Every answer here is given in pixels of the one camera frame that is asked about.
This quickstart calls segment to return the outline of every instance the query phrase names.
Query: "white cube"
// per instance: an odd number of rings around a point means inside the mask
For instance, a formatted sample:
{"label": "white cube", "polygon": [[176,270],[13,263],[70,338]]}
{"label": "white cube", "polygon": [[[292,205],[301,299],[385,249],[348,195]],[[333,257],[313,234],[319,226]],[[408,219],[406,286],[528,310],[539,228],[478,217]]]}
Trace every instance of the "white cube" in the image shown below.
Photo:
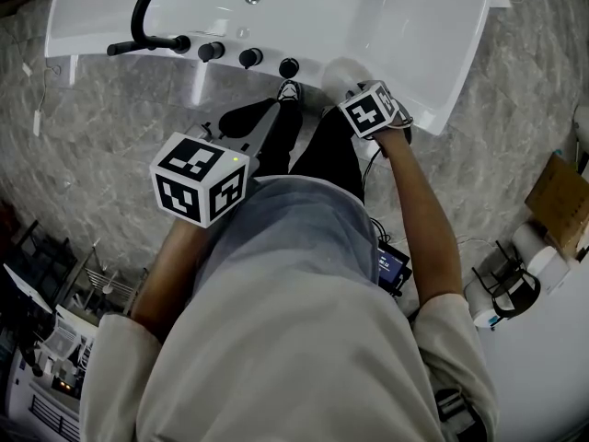
{"label": "white cube", "polygon": [[347,99],[339,107],[358,137],[366,137],[389,126],[398,114],[397,101],[391,98],[382,82]]}
{"label": "white cube", "polygon": [[245,198],[248,169],[248,156],[180,133],[149,167],[159,207],[201,227]]}

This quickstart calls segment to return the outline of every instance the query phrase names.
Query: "grey floor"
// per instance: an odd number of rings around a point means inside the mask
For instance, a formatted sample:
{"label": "grey floor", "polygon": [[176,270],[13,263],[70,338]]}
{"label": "grey floor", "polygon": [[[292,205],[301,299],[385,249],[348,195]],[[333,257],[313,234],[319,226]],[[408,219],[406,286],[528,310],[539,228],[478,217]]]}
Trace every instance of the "grey floor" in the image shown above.
{"label": "grey floor", "polygon": [[[227,102],[273,96],[280,80],[211,65],[196,104],[197,64],[188,61],[58,58],[48,61],[61,68],[57,75],[43,59],[50,4],[34,0],[0,20],[0,196],[25,221],[38,218],[53,235],[69,236],[78,252],[100,238],[100,256],[133,280],[151,264],[171,222],[156,209],[149,179],[158,148]],[[493,252],[488,242],[509,238],[527,218],[524,199],[550,153],[573,150],[573,110],[589,92],[588,33],[589,0],[525,0],[492,10],[444,133],[415,134],[414,151],[455,230],[465,284],[470,267]],[[47,92],[35,137],[43,77]],[[322,102],[316,90],[307,93],[296,155]],[[356,144],[365,168],[370,146]],[[369,213],[407,250],[384,160],[369,177],[366,199]],[[404,307],[415,304],[410,286]]]}

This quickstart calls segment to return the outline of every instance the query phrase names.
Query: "black knob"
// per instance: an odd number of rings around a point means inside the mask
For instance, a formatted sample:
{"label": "black knob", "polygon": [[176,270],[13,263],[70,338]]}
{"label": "black knob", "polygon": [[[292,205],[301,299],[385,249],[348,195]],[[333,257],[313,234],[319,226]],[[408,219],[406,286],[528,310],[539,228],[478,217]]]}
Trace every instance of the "black knob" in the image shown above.
{"label": "black knob", "polygon": [[259,49],[247,49],[239,55],[239,63],[246,69],[258,65],[264,59],[264,54]]}
{"label": "black knob", "polygon": [[210,42],[199,48],[199,57],[204,63],[211,59],[221,59],[225,54],[225,46],[221,42]]}
{"label": "black knob", "polygon": [[298,61],[296,59],[284,59],[280,63],[280,75],[284,78],[293,78],[298,74],[298,69],[300,68]]}

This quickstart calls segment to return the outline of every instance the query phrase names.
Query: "small screen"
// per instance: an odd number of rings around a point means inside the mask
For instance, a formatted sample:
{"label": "small screen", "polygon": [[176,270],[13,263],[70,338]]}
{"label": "small screen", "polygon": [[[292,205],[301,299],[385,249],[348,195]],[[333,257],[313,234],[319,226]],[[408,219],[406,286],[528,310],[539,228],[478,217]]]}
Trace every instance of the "small screen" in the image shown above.
{"label": "small screen", "polygon": [[392,284],[397,280],[398,275],[403,269],[404,263],[393,257],[388,252],[378,249],[380,257],[378,259],[378,266],[380,267],[380,278]]}

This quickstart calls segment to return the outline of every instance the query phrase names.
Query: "cardboard box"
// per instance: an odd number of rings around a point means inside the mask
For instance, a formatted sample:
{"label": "cardboard box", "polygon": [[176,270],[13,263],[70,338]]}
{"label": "cardboard box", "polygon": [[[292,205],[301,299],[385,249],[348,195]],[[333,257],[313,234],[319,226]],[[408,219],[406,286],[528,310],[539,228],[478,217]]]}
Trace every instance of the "cardboard box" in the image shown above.
{"label": "cardboard box", "polygon": [[589,224],[589,183],[552,154],[525,204],[562,251],[574,257]]}

